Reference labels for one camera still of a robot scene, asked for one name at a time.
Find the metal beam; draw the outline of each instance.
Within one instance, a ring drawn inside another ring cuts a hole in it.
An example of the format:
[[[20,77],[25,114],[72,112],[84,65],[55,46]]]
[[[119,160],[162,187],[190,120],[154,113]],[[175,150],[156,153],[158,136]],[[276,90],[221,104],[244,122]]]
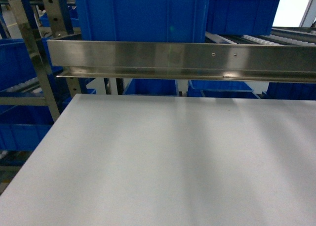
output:
[[[53,65],[68,67],[61,77],[316,82],[316,47],[67,40],[48,46]]]
[[[47,106],[43,94],[0,92],[0,105]]]
[[[0,166],[0,171],[18,172],[22,166]]]

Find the metal pole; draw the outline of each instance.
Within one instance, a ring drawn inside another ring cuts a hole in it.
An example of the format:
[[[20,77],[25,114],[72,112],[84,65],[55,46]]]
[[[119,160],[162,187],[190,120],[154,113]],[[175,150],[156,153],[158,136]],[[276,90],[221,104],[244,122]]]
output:
[[[73,26],[66,0],[43,0],[50,27],[55,38],[73,34]],[[87,93],[85,85],[78,78],[66,79],[71,96],[77,93]]]
[[[311,27],[316,18],[316,0],[310,0],[303,15],[300,27]]]
[[[105,86],[106,94],[111,95],[111,87],[110,87],[110,82],[108,78],[104,78],[104,86]]]
[[[117,89],[118,89],[118,95],[122,95],[124,92],[124,80],[123,79],[117,79]]]
[[[41,21],[40,21],[40,15],[39,15],[38,8],[36,7],[36,5],[33,5],[32,9],[33,9],[33,12],[34,12],[34,15],[35,15],[36,22],[37,22],[38,26],[40,27],[41,26]]]
[[[41,42],[40,32],[35,22],[34,14],[28,0],[8,0],[15,16],[17,25],[28,49],[39,84],[54,121],[60,116],[58,106],[47,75],[51,68],[45,59],[45,51]]]
[[[1,6],[0,6],[0,35],[1,35],[2,39],[11,38],[8,27],[6,26],[5,21],[3,19]]]

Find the white table surface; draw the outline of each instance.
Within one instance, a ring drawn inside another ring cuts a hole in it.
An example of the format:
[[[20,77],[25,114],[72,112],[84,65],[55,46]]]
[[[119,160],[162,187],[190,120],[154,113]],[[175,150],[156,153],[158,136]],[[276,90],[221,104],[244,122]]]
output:
[[[0,226],[315,226],[316,102],[77,95]]]

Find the metal angle bar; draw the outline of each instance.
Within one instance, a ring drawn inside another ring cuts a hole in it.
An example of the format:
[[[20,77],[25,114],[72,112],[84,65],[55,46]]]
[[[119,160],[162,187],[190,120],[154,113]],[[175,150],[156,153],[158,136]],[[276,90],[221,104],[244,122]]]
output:
[[[299,40],[303,42],[316,43],[316,35],[307,33],[307,32],[272,28],[271,34],[275,36],[286,37],[286,38],[295,39],[295,40]]]
[[[214,69],[164,69],[164,68],[98,68],[70,67],[58,77],[109,77],[109,78],[148,78],[148,79],[200,79],[200,80],[235,80],[316,83],[315,72],[283,71],[247,71]]]
[[[48,41],[53,65],[316,72],[316,48],[271,45]]]
[[[43,94],[0,92],[0,105],[47,106]]]

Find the metal rack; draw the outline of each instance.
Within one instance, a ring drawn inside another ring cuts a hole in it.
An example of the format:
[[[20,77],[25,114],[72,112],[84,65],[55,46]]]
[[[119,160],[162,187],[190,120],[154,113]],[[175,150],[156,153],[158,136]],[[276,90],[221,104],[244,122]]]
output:
[[[0,104],[48,105],[56,120],[59,111],[47,79],[47,62],[34,19],[27,16],[30,3],[8,0],[37,71],[45,96],[2,96]],[[55,39],[48,41],[52,64],[63,66],[74,96],[85,93],[78,78],[163,78],[316,83],[316,46],[260,45],[240,37],[210,39],[205,44],[82,41],[74,34],[66,0],[41,0]],[[312,29],[274,28],[273,35],[316,42]],[[258,37],[276,42],[267,37]],[[237,41],[230,44],[226,40]]]

